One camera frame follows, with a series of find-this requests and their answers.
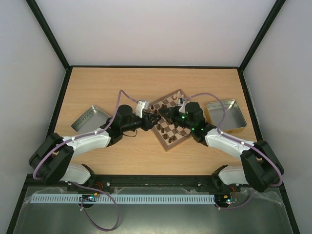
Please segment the wooden chess board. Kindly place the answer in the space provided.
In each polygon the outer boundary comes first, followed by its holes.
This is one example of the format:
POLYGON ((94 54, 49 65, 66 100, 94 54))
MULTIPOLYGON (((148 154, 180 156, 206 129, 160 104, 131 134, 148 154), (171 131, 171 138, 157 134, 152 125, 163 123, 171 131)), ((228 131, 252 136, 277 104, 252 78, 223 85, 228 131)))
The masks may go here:
MULTIPOLYGON (((184 94, 184 98, 187 97, 186 94, 181 89, 175 90, 175 91, 151 102, 149 104, 147 111, 150 113, 155 113, 158 115, 159 114, 158 110, 159 110, 159 108, 161 108, 162 104, 167 105, 167 107, 177 106, 178 103, 176 103, 173 100, 173 95, 177 91, 181 91, 184 94)), ((158 124, 152 128, 152 131, 166 152, 173 149, 175 146, 183 143, 184 141, 186 141, 187 139, 190 138, 190 132, 191 132, 190 129, 187 129, 185 127, 180 127, 180 126, 175 127, 173 124, 169 124, 163 117, 158 122, 158 124), (172 139, 173 136, 176 137, 176 140, 169 143, 168 142, 169 138, 172 139)))

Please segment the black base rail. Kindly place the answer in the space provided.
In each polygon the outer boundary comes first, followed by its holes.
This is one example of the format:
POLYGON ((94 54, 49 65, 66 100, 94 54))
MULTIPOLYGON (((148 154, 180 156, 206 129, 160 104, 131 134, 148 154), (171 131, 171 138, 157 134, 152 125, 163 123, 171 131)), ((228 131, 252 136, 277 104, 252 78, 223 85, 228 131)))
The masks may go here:
POLYGON ((210 175, 97 175, 106 192, 115 188, 182 188, 198 192, 218 192, 210 175))

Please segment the silver tin lid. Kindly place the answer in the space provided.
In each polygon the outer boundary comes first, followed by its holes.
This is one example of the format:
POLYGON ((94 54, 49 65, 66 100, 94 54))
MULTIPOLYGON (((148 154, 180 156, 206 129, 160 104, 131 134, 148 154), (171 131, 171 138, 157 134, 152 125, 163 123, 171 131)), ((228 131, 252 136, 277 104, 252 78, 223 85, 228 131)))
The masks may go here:
POLYGON ((72 125, 72 129, 78 134, 84 134, 99 128, 105 124, 111 116, 103 110, 92 105, 72 125))

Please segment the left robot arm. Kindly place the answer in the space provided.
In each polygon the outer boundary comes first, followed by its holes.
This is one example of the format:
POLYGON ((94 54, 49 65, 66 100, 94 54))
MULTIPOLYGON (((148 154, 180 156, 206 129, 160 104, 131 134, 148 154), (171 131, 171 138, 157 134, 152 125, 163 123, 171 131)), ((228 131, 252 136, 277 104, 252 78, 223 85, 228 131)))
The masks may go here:
POLYGON ((91 132, 66 137, 53 133, 29 159, 29 165, 34 169, 33 178, 46 185, 59 181, 83 185, 94 172, 85 164, 72 163, 72 158, 94 149, 110 147, 122 139, 124 132, 148 131, 160 119, 160 115, 147 113, 144 108, 135 114, 129 105, 121 105, 113 117, 91 132))

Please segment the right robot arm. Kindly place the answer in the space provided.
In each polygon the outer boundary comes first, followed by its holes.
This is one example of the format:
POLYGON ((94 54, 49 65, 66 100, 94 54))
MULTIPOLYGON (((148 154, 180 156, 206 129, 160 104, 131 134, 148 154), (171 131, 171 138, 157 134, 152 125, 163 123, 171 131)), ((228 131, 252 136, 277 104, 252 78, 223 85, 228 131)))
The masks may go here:
POLYGON ((250 185, 258 192, 282 184, 284 173, 270 145, 263 140, 246 141, 209 124, 197 102, 160 108, 159 113, 174 126, 187 128, 193 139, 207 147, 217 148, 239 159, 241 166, 225 165, 214 173, 213 187, 218 191, 229 185, 250 185))

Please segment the white chess piece row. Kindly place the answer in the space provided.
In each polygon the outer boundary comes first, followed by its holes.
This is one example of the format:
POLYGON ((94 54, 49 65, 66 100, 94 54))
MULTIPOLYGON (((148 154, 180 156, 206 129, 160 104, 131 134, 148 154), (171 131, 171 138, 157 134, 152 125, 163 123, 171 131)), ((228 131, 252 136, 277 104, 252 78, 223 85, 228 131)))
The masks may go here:
POLYGON ((184 94, 181 91, 177 91, 174 95, 173 95, 173 100, 178 103, 179 100, 181 98, 184 98, 184 94))

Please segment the gold tin box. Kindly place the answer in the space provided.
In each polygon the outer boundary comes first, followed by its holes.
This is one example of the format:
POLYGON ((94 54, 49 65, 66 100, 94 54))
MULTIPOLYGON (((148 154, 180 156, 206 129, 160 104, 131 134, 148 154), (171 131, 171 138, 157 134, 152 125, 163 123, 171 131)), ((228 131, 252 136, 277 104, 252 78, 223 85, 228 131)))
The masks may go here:
MULTIPOLYGON (((235 99, 222 101, 225 107, 225 118, 221 123, 220 129, 226 133, 239 133, 247 127, 247 122, 241 112, 241 109, 235 99)), ((207 121, 217 126, 223 117, 223 108, 218 101, 209 102, 204 109, 207 121)))

